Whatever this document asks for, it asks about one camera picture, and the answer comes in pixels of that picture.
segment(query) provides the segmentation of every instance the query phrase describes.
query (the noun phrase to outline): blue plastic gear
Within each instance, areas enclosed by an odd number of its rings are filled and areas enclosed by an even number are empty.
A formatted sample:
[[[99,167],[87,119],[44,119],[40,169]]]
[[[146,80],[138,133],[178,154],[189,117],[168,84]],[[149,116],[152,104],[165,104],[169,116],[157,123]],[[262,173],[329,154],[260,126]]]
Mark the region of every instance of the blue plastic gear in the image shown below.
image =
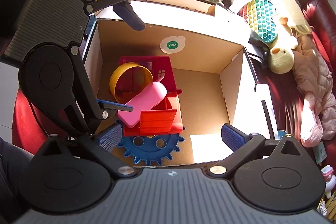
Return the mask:
[[[153,138],[145,136],[122,137],[118,146],[125,147],[125,157],[134,156],[135,164],[143,160],[147,166],[150,166],[152,161],[162,165],[162,159],[165,157],[172,160],[171,152],[179,152],[180,148],[177,144],[183,141],[184,138],[180,134],[157,135]]]

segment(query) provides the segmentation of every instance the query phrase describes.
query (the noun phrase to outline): white floor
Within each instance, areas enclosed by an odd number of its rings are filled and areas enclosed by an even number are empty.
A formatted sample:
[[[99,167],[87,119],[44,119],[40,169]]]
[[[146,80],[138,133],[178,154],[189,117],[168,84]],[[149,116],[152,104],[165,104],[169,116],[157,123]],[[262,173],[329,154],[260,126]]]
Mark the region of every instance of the white floor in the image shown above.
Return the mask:
[[[13,112],[19,82],[18,69],[0,63],[0,137],[12,142]]]

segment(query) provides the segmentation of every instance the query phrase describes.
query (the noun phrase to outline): red plastic toy house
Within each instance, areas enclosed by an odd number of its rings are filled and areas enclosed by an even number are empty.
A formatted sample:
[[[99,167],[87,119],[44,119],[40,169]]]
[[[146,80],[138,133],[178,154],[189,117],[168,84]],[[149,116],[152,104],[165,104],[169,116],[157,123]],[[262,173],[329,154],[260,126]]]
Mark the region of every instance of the red plastic toy house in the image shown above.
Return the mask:
[[[140,122],[133,128],[124,125],[124,136],[153,136],[183,132],[179,94],[176,88],[173,69],[169,56],[122,56],[119,65],[135,62],[149,69],[153,80],[164,76],[161,83],[167,89],[167,96],[152,110],[142,111]],[[116,91],[129,101],[139,93],[139,74],[137,68],[125,72],[119,79]]]

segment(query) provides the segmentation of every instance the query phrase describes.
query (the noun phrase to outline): rainbow pop-it fidget toy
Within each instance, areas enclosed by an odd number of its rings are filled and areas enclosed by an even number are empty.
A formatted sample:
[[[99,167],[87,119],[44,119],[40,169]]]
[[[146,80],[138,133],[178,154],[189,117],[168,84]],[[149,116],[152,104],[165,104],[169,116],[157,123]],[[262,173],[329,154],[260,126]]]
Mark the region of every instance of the rainbow pop-it fidget toy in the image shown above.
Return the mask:
[[[266,43],[277,37],[276,26],[271,20],[274,6],[269,0],[251,0],[240,9],[238,14],[243,17]]]

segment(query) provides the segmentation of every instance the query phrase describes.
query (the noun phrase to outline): pink and white toy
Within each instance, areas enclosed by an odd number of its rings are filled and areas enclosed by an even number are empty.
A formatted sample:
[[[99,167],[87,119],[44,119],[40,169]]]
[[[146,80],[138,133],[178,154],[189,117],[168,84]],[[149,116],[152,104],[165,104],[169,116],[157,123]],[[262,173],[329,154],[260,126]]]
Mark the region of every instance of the pink and white toy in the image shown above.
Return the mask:
[[[166,97],[167,89],[160,83],[162,79],[148,84],[127,103],[133,107],[133,112],[118,110],[118,117],[128,128],[133,128],[140,121],[141,111],[151,110]]]
[[[336,185],[336,176],[334,175],[334,168],[327,165],[321,169],[322,175],[325,178],[325,195],[329,199],[331,197],[331,190]]]

